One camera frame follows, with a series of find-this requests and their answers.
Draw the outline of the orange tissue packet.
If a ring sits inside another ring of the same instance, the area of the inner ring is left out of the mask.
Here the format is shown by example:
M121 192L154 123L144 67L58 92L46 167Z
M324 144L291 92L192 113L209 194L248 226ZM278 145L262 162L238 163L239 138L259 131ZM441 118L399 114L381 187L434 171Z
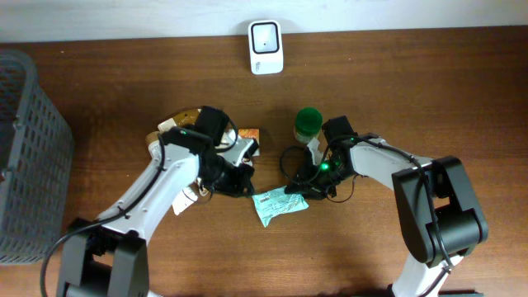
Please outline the orange tissue packet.
M244 128L238 130L238 136L244 139L255 139L257 141L257 148L253 153L253 157L260 156L260 130L257 128Z

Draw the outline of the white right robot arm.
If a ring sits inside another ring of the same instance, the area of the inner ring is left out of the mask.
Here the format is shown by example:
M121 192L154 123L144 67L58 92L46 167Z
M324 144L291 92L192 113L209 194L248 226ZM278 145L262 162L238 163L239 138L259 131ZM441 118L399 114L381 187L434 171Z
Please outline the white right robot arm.
M393 191L408 258L387 296L438 296L447 277L480 243L488 222L462 162L425 158L376 134L328 140L320 162L310 151L285 191L332 199L348 178L369 177Z

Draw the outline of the teal snack packet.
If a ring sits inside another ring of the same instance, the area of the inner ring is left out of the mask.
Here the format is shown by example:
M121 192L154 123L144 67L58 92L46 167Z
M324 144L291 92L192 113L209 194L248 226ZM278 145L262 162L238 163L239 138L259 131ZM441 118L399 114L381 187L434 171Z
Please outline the teal snack packet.
M264 228L278 215L306 210L309 207L301 194L286 194L284 186L254 195L252 200Z

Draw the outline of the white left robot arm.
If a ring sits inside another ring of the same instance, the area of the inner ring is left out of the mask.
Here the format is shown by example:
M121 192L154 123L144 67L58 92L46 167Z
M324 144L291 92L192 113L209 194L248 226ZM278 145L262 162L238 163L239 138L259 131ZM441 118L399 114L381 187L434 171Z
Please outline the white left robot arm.
M75 221L59 244L58 296L151 296L147 247L173 201L192 183L226 196L250 196L254 169L243 160L258 148L236 137L216 148L207 134L173 127L159 133L152 160L97 220Z

